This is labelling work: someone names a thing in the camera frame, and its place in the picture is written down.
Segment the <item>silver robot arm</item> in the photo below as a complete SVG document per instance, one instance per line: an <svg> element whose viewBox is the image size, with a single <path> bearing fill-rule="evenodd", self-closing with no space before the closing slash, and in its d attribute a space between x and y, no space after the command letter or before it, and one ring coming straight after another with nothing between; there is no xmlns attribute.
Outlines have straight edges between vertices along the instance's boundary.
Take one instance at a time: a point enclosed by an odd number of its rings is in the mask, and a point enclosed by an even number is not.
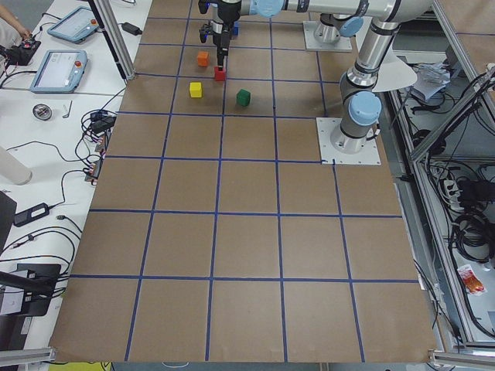
<svg viewBox="0 0 495 371"><path fill-rule="evenodd" d="M329 23L341 36L353 35L363 17L371 17L370 28L354 65L346 78L358 87L371 87L377 82L378 71L390 49L400 25L418 18L432 5L431 1L199 1L200 13L213 6L213 42L217 46L217 66L224 67L234 23L243 15L273 18L282 11L318 12L329 16Z"/></svg>
<svg viewBox="0 0 495 371"><path fill-rule="evenodd" d="M352 68L340 79L343 116L330 136L333 147L345 154L358 153L367 142L367 134L378 122L382 103L373 92L377 76L355 73Z"/></svg>

